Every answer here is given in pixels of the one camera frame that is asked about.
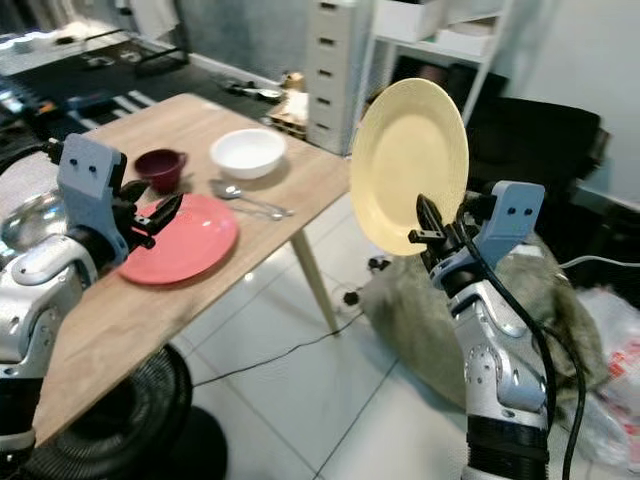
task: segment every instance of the yellow plate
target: yellow plate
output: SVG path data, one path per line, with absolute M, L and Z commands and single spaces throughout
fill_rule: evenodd
M 369 108 L 351 163 L 351 200 L 360 226 L 381 249 L 414 255 L 416 198 L 426 195 L 444 225 L 463 200 L 469 171 L 464 124 L 435 83 L 411 78 L 387 88 Z

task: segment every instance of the black fan base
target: black fan base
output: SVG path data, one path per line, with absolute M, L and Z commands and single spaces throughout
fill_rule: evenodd
M 227 472 L 228 447 L 217 420 L 199 407 L 191 407 L 182 433 L 166 461 L 144 480 L 223 480 Z

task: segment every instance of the floor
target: floor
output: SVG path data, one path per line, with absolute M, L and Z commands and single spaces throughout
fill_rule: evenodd
M 370 274 L 370 244 L 348 194 L 306 229 L 342 325 L 356 308 L 341 293 Z M 273 254 L 175 340 L 194 383 L 271 358 L 327 332 L 289 246 Z M 376 337 L 364 316 L 281 360 L 195 388 L 194 403 L 222 424 L 229 480 L 459 478 L 466 462 L 464 412 L 421 384 Z M 567 434 L 551 435 L 559 479 Z M 579 452 L 573 479 L 631 478 Z

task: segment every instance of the wooden table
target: wooden table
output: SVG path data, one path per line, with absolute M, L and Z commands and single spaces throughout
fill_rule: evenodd
M 219 177 L 209 146 L 227 132 L 259 127 L 255 122 L 193 95 L 178 95 L 88 134 L 133 160 L 155 148 L 187 152 L 182 187 L 212 195 Z M 345 162 L 286 138 L 286 162 L 254 182 L 239 182 L 252 195 L 295 210 L 280 222 L 238 214 L 240 235 L 229 260 L 215 271 L 163 288 L 137 286 L 110 274 L 90 288 L 65 319 L 42 390 L 34 426 L 38 444 L 64 429 L 200 312 L 291 240 L 316 300 L 335 329 L 331 304 L 302 228 L 348 188 Z M 145 194 L 138 204 L 153 200 Z

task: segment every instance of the cup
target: cup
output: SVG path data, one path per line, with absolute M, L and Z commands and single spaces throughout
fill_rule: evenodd
M 151 150 L 139 157 L 134 168 L 138 176 L 148 180 L 157 193 L 172 193 L 178 188 L 182 169 L 187 163 L 187 154 L 168 148 Z

